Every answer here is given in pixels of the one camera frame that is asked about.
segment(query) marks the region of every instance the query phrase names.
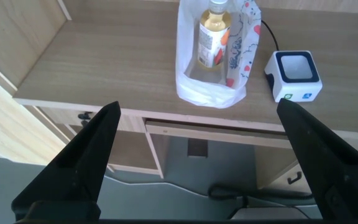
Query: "plastic bag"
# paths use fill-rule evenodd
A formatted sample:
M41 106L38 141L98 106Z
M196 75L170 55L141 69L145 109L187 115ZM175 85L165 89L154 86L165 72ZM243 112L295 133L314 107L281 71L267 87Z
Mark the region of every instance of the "plastic bag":
M178 12L176 84L178 96L197 106L228 108L246 96L249 77L259 43L262 15L254 0L229 0L231 34L227 43L226 85L195 80L186 75L193 58L195 29L209 1L181 0Z

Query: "cabinet door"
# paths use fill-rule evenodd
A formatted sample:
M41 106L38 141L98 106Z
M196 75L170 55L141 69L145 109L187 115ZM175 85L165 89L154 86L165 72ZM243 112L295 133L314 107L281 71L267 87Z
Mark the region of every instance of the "cabinet door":
M65 144L0 86L0 156L48 164Z

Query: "gray floor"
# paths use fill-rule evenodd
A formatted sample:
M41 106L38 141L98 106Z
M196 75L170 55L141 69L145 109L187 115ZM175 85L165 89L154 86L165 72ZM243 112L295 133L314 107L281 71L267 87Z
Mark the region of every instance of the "gray floor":
M208 187L217 182L255 190L252 146L211 141L207 159L187 157L186 148L186 139L172 139L165 181L199 194L206 194ZM12 200L42 169L42 166L0 159L0 223L14 221L10 208ZM108 175L125 182L162 181L156 175L131 172L116 171ZM250 204L253 207L277 206L256 199ZM102 210L101 218L225 220L241 202L213 201L169 185L128 186L105 178L98 205ZM310 217L321 217L315 206L303 207L302 210Z

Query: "wooden cabinet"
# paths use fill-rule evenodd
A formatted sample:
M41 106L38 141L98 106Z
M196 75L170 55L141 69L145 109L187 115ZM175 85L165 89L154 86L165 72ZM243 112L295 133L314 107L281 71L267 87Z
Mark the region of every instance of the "wooden cabinet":
M344 140L358 150L358 139L344 138ZM291 149L257 146L255 161L258 189L311 192L295 153Z
M280 45L313 52L324 88L302 106L358 149L358 41L349 38L358 39L358 13L340 13L358 12L358 2L295 1L257 2ZM15 137L14 149L0 144L0 155L45 164L88 121L79 114L91 119L118 101L112 170L163 177L170 136L236 142L256 146L258 188L309 192L263 76L274 51L267 30L261 27L246 98L226 109L195 106L175 88L177 10L178 1L0 1L0 86L9 93L4 100L13 96L27 109L0 106L0 130L34 137ZM13 130L14 121L22 122ZM49 144L45 127L63 144Z

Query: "wooden desk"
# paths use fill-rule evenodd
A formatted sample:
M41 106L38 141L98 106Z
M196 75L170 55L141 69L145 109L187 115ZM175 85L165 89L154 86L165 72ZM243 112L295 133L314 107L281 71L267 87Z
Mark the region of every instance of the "wooden desk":
M223 110L198 107L176 93L177 9L175 2L87 1L76 17L63 25L14 98L23 105L52 110L47 113L51 117L60 114L55 119L71 114L61 121L70 125L78 122L77 113L97 112L118 101L128 120L122 122L121 130L137 131L140 139L145 134L156 163L156 167L138 168L162 177L167 140L161 135L186 136L186 130L195 129L193 137L236 138L263 147L271 146L273 139L290 148L288 141L282 142L286 140L277 104L263 73L274 51L265 27L246 98ZM282 50L310 50L313 54L323 90L314 102L301 105L358 149L358 14L262 9L262 15ZM149 124L151 119L158 119L154 121L157 125ZM143 132L133 125L139 121L145 125ZM296 158L286 163L287 170L297 166ZM125 162L115 165L126 166Z

